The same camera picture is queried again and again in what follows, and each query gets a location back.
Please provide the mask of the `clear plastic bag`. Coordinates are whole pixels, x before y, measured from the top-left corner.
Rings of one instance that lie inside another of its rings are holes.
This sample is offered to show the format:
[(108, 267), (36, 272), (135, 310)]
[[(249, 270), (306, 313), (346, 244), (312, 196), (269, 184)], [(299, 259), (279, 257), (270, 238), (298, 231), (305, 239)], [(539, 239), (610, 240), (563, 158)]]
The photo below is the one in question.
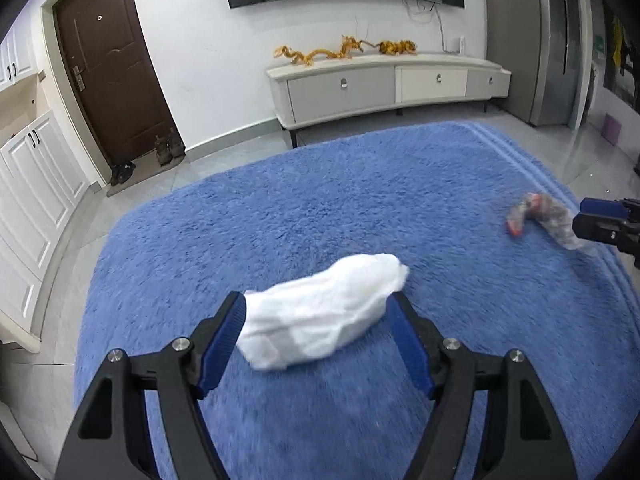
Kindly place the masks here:
[(597, 255), (597, 248), (589, 240), (578, 238), (573, 230), (574, 211), (547, 193), (526, 193), (506, 215), (506, 229), (513, 237), (520, 237), (527, 222), (533, 221), (564, 249)]

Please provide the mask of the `white tissue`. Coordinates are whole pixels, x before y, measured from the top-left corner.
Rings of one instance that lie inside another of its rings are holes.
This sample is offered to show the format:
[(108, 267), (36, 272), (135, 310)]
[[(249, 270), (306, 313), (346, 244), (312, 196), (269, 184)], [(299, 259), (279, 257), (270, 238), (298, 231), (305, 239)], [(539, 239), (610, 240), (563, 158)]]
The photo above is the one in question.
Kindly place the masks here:
[(326, 270), (245, 294), (246, 319), (236, 348), (258, 372), (332, 356), (384, 315), (409, 267), (391, 254), (357, 254)]

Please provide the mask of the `purple small bin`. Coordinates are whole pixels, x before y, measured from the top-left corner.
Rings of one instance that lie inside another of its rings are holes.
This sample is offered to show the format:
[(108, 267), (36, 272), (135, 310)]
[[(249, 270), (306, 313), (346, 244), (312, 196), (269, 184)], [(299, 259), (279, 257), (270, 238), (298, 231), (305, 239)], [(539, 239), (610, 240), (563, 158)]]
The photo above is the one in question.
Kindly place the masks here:
[(601, 136), (609, 144), (616, 146), (620, 138), (620, 130), (622, 125), (612, 115), (605, 114), (601, 127)]

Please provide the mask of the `blue fluffy rug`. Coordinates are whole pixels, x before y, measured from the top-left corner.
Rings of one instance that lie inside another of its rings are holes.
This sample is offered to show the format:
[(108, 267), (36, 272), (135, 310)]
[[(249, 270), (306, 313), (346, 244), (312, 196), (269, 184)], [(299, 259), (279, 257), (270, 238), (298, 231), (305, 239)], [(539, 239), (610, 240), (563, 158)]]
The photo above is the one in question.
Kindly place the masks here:
[[(639, 297), (612, 248), (568, 249), (506, 215), (570, 189), (500, 131), (400, 127), (296, 148), (151, 200), (114, 225), (78, 339), (74, 393), (107, 352), (154, 352), (232, 290), (272, 286), (309, 316), (405, 272), (413, 307), (474, 351), (520, 349), (592, 479), (639, 411)], [(254, 370), (234, 352), (201, 411), (235, 479), (399, 479), (433, 405), (378, 321), (326, 358)]]

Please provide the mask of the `yellow hanging garment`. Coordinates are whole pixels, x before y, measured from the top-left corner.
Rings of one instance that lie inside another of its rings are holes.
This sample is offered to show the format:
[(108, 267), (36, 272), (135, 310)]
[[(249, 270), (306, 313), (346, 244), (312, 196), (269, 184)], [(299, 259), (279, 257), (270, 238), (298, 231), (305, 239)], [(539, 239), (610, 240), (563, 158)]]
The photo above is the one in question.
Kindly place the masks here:
[(623, 46), (625, 45), (624, 28), (617, 16), (613, 18), (612, 59), (617, 68), (623, 65)]

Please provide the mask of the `grey steel refrigerator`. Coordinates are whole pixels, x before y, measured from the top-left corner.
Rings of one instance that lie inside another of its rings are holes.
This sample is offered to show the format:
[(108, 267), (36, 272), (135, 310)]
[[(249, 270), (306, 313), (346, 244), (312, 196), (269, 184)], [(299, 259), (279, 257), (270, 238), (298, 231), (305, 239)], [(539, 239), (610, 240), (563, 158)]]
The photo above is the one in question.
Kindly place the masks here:
[(591, 68), (590, 0), (486, 0), (487, 58), (511, 73), (500, 106), (535, 127), (576, 130)]

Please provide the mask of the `dark shoes by door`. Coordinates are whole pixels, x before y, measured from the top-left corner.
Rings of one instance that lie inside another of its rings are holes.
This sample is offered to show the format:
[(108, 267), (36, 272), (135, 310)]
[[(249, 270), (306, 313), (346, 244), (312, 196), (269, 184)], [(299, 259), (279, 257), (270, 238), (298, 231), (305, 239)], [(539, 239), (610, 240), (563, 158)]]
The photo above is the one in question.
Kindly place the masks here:
[(111, 186), (122, 185), (127, 182), (136, 169), (134, 162), (121, 162), (112, 168), (112, 175), (110, 180)]

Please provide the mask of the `golden lion figurine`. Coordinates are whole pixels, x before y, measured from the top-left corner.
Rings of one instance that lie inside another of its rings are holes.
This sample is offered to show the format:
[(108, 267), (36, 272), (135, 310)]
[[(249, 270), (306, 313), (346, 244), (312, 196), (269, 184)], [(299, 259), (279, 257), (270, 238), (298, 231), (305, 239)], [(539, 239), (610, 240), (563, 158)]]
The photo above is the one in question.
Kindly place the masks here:
[(382, 55), (416, 55), (416, 44), (411, 40), (383, 40), (376, 44), (375, 47), (378, 53)]

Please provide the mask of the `brown boots by door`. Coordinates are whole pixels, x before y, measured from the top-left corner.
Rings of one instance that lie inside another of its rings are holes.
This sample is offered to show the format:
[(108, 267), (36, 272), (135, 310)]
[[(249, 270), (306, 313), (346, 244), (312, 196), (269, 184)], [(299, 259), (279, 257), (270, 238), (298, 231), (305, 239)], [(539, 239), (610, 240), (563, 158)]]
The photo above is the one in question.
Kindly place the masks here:
[(161, 167), (183, 159), (186, 154), (183, 140), (174, 127), (170, 127), (167, 134), (155, 137), (154, 148), (156, 160)]

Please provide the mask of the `golden dragon figurine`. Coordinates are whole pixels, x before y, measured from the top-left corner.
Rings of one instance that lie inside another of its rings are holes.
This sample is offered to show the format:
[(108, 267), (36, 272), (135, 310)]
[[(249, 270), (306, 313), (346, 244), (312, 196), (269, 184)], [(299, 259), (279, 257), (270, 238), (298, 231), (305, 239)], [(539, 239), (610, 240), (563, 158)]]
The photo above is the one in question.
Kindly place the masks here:
[(366, 40), (357, 39), (354, 36), (343, 36), (341, 47), (339, 47), (336, 51), (325, 48), (318, 48), (308, 53), (304, 53), (299, 50), (294, 50), (288, 46), (281, 46), (277, 47), (277, 49), (273, 51), (273, 57), (287, 58), (292, 65), (311, 66), (312, 64), (314, 64), (314, 60), (318, 58), (318, 56), (323, 56), (327, 60), (342, 60), (343, 58), (351, 58), (352, 51), (357, 51), (360, 53), (363, 52), (362, 46), (371, 47), (371, 44), (369, 44)]

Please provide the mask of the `white low tv cabinet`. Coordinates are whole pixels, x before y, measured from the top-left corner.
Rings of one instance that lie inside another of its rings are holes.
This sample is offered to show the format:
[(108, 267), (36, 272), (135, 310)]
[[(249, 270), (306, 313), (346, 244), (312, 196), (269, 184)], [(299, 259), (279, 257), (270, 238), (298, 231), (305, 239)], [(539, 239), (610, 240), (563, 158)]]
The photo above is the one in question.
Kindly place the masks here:
[(368, 54), (266, 70), (281, 127), (296, 132), (334, 120), (408, 107), (488, 102), (509, 95), (511, 72), (458, 54)]

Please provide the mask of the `brown entrance door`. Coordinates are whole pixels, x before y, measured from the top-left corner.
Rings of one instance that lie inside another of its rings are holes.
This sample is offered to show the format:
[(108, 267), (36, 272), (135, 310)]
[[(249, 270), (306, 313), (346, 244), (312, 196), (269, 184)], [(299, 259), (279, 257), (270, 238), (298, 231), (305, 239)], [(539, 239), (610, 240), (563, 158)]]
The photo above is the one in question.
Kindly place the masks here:
[(66, 73), (108, 166), (178, 133), (134, 0), (58, 0), (53, 16)]

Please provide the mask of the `white upper wall cabinet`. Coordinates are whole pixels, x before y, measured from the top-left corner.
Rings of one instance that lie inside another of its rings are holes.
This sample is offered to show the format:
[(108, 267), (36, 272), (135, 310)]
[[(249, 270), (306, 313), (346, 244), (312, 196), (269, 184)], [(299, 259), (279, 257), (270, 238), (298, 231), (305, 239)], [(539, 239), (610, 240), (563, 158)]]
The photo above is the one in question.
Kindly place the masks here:
[(37, 73), (29, 24), (14, 23), (1, 41), (0, 91)]

